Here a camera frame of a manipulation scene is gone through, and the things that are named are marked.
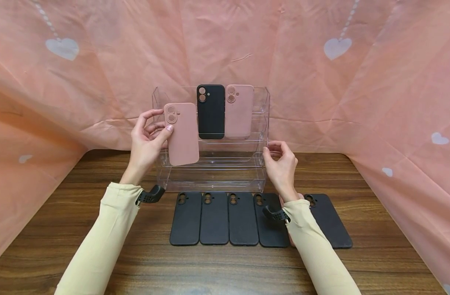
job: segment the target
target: dotted line pattern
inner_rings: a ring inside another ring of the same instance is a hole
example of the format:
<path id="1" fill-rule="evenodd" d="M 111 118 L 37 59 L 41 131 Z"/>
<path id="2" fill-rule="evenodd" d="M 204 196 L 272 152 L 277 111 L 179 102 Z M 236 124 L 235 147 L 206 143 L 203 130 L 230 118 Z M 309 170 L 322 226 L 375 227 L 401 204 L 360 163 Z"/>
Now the dotted line pattern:
<path id="1" fill-rule="evenodd" d="M 50 28 L 50 30 L 53 32 L 56 40 L 58 42 L 61 42 L 61 38 L 59 37 L 56 29 L 53 27 L 53 24 L 49 21 L 49 18 L 47 16 L 47 13 L 45 12 L 45 10 L 42 9 L 39 0 L 32 0 L 33 4 L 35 5 L 36 9 L 38 9 L 38 12 L 41 14 L 41 16 L 43 17 L 43 19 L 45 20 L 45 22 L 47 23 L 48 27 Z"/>
<path id="2" fill-rule="evenodd" d="M 338 41 L 343 40 L 343 36 L 346 33 L 346 30 L 348 30 L 348 26 L 350 25 L 350 21 L 353 19 L 353 14 L 356 12 L 356 7 L 358 7 L 359 0 L 355 0 L 355 4 L 353 5 L 353 9 L 350 11 L 350 16 L 348 17 L 348 20 L 346 21 L 346 24 L 344 25 L 343 32 L 340 34 L 340 38 Z"/>

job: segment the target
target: pink curtain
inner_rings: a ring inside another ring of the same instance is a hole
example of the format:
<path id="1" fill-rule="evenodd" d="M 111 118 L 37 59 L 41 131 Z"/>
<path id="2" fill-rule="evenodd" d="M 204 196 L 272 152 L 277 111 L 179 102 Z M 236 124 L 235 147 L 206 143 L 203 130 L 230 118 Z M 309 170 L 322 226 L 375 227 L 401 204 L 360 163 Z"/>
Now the pink curtain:
<path id="1" fill-rule="evenodd" d="M 350 157 L 450 292 L 450 0 L 0 0 L 0 255 L 155 86 L 268 86 L 270 136 Z"/>

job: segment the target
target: wooden table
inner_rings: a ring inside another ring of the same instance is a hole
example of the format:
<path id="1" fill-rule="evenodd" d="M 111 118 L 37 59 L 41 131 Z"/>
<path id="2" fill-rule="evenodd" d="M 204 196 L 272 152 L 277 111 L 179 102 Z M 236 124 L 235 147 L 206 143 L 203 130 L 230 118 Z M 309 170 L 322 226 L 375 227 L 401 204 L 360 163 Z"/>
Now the wooden table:
<path id="1" fill-rule="evenodd" d="M 87 153 L 0 258 L 0 294 L 53 294 L 127 152 Z M 353 239 L 337 250 L 363 294 L 445 294 L 353 164 L 297 154 L 300 193 L 326 193 Z M 155 172 L 145 177 L 150 189 Z M 266 192 L 273 192 L 268 182 Z M 316 294 L 295 248 L 169 245 L 176 193 L 142 206 L 106 294 Z"/>

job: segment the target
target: black phone case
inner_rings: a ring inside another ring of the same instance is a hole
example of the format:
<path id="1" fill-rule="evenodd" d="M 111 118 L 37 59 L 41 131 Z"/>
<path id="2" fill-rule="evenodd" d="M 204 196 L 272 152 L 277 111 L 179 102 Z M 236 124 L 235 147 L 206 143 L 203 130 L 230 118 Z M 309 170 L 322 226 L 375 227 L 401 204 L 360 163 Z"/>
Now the black phone case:
<path id="1" fill-rule="evenodd" d="M 200 218 L 200 243 L 204 245 L 225 245 L 228 243 L 228 206 L 225 192 L 209 192 L 202 196 L 202 217 Z"/>
<path id="2" fill-rule="evenodd" d="M 181 193 L 185 194 L 184 204 L 179 204 Z M 200 211 L 202 193 L 181 192 L 177 195 L 173 225 L 169 243 L 174 246 L 196 245 L 200 232 Z"/>
<path id="3" fill-rule="evenodd" d="M 335 210 L 330 198 L 323 193 L 309 193 L 304 198 L 311 201 L 311 212 L 316 223 L 334 249 L 351 248 L 353 241 Z"/>
<path id="4" fill-rule="evenodd" d="M 252 193 L 233 193 L 235 200 L 228 195 L 228 220 L 230 243 L 235 246 L 255 246 L 259 242 L 256 214 Z"/>
<path id="5" fill-rule="evenodd" d="M 199 100 L 199 88 L 205 88 L 206 99 Z M 201 84 L 197 87 L 198 136 L 202 139 L 223 139 L 225 136 L 225 87 Z"/>
<path id="6" fill-rule="evenodd" d="M 256 198 L 261 195 L 262 205 L 258 205 Z M 279 196 L 275 193 L 257 193 L 253 197 L 256 211 L 257 231 L 259 235 L 259 243 L 263 247 L 279 247 L 286 248 L 290 245 L 289 235 L 284 221 L 269 220 L 263 214 L 263 208 L 269 205 L 274 211 L 281 208 Z"/>

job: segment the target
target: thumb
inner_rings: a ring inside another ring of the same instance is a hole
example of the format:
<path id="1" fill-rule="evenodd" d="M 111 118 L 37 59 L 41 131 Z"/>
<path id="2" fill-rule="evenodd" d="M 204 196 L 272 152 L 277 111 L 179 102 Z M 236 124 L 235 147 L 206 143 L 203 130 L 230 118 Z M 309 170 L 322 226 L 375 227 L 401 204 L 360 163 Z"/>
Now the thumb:
<path id="1" fill-rule="evenodd" d="M 168 125 L 166 128 L 161 130 L 158 136 L 153 140 L 158 146 L 163 146 L 163 143 L 173 134 L 173 125 Z"/>
<path id="2" fill-rule="evenodd" d="M 271 165 L 271 163 L 274 162 L 274 160 L 271 157 L 271 152 L 267 147 L 263 148 L 263 158 L 266 166 Z"/>

